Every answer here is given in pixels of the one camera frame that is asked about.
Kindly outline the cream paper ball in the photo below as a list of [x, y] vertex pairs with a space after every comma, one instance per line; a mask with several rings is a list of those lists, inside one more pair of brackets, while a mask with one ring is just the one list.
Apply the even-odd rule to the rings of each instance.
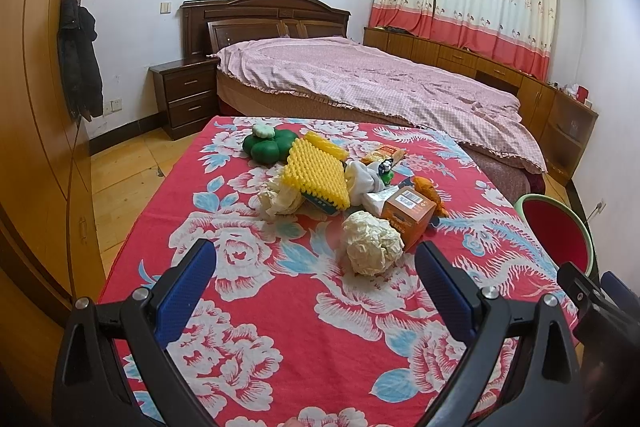
[[400, 233], [390, 222], [366, 210], [352, 213], [343, 222], [341, 243], [352, 271], [367, 277], [390, 269], [405, 250]]

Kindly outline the orange cardboard box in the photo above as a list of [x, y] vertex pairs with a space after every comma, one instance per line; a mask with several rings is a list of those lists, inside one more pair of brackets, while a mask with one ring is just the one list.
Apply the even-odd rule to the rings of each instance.
[[400, 234], [408, 251], [418, 243], [430, 224], [436, 204], [414, 188], [406, 186], [396, 191], [383, 205], [381, 218]]

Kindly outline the red floral tablecloth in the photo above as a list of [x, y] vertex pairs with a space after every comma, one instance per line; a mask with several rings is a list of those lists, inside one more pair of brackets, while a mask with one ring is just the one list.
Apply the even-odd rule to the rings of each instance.
[[[552, 261], [510, 202], [449, 136], [363, 122], [266, 118], [316, 132], [360, 159], [405, 151], [394, 183], [430, 179], [449, 219], [426, 230], [480, 288], [576, 309]], [[380, 277], [341, 261], [344, 215], [314, 205], [262, 215], [277, 176], [244, 154], [252, 118], [217, 117], [194, 139], [160, 129], [91, 158], [93, 206], [107, 275], [104, 301], [151, 287], [199, 237], [217, 251], [215, 276], [168, 352], [221, 426], [414, 426], [445, 386], [465, 345], [449, 335], [407, 253]]]

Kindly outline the yellow foam fruit net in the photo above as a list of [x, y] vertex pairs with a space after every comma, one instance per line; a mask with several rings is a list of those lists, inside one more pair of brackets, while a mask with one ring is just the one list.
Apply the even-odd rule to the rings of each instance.
[[281, 171], [289, 186], [333, 202], [337, 212], [350, 207], [343, 163], [306, 139], [297, 138]]

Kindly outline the white medicine box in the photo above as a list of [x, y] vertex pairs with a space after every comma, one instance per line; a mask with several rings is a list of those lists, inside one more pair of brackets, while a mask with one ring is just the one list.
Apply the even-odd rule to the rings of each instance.
[[333, 202], [329, 202], [324, 198], [314, 196], [306, 192], [302, 192], [302, 196], [304, 199], [308, 200], [308, 202], [311, 202], [312, 205], [315, 205], [329, 216], [335, 215], [338, 211], [338, 208], [333, 204]]

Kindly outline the wooden wardrobe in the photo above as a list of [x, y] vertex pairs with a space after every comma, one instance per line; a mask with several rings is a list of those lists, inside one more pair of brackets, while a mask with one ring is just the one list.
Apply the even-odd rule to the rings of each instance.
[[64, 0], [1, 0], [1, 268], [51, 320], [104, 284], [89, 140], [62, 81]]

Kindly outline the cream plastic bag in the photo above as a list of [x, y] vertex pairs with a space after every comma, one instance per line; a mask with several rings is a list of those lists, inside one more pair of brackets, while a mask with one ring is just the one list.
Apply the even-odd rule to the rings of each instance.
[[284, 183], [282, 176], [266, 180], [257, 194], [262, 213], [270, 219], [296, 213], [304, 198], [297, 188]]

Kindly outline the white cloth sock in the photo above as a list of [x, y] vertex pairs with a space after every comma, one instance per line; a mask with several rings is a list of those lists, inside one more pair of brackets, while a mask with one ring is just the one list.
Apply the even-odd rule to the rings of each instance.
[[360, 206], [364, 195], [384, 190], [385, 183], [380, 176], [381, 161], [363, 164], [360, 160], [352, 160], [345, 169], [345, 180], [349, 202], [352, 206]]

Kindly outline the bed with brown frame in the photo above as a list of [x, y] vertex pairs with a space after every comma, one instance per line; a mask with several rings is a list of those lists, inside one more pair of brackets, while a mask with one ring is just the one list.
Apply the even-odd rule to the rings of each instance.
[[[396, 124], [412, 127], [397, 117], [363, 112], [360, 109], [338, 107], [320, 100], [292, 94], [266, 93], [244, 86], [220, 70], [216, 72], [220, 113], [224, 116], [296, 117], [339, 121], [370, 122], [370, 124]], [[489, 180], [514, 204], [527, 193], [546, 193], [546, 182], [541, 173], [530, 173], [516, 167], [513, 160], [498, 158], [479, 146], [459, 143]]]

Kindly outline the long wooden low cabinet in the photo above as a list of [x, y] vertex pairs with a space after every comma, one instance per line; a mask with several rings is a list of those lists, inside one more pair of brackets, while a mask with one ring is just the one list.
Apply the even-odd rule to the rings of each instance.
[[541, 139], [555, 90], [535, 77], [465, 49], [384, 28], [364, 28], [363, 44], [415, 63], [455, 72], [516, 95], [520, 101], [518, 113], [524, 126], [536, 140]]

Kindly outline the white wall socket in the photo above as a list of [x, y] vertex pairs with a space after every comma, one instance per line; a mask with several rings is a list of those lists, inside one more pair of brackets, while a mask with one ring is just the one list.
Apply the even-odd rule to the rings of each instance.
[[104, 102], [104, 106], [103, 106], [104, 116], [120, 112], [121, 110], [122, 110], [122, 100], [120, 98], [115, 98], [115, 100]]

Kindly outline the silver foil wrapper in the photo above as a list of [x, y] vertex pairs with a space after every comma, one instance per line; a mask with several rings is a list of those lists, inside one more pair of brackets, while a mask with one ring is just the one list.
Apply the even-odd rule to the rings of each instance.
[[382, 191], [363, 194], [361, 206], [372, 216], [381, 218], [386, 200], [391, 198], [398, 190], [399, 187], [397, 185], [390, 185]]

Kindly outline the orange snack packet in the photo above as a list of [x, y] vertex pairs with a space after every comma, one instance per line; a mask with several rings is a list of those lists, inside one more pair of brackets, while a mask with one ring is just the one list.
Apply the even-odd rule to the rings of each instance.
[[395, 166], [404, 158], [406, 151], [403, 148], [383, 144], [375, 148], [374, 150], [370, 150], [369, 153], [363, 156], [360, 161], [364, 165], [370, 165], [375, 161], [390, 161], [390, 165]]

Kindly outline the dark wooden nightstand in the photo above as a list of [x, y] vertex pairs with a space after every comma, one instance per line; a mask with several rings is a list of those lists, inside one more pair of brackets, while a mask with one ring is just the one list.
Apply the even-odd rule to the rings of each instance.
[[183, 58], [149, 68], [158, 113], [171, 140], [201, 131], [218, 114], [216, 57]]

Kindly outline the orange plush toy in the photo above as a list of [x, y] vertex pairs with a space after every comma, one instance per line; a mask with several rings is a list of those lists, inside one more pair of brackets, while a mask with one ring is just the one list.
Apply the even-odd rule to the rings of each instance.
[[425, 196], [435, 205], [434, 215], [436, 217], [449, 217], [449, 212], [444, 206], [442, 198], [437, 193], [434, 183], [430, 179], [423, 178], [423, 176], [415, 176], [413, 178], [413, 188], [414, 191]]

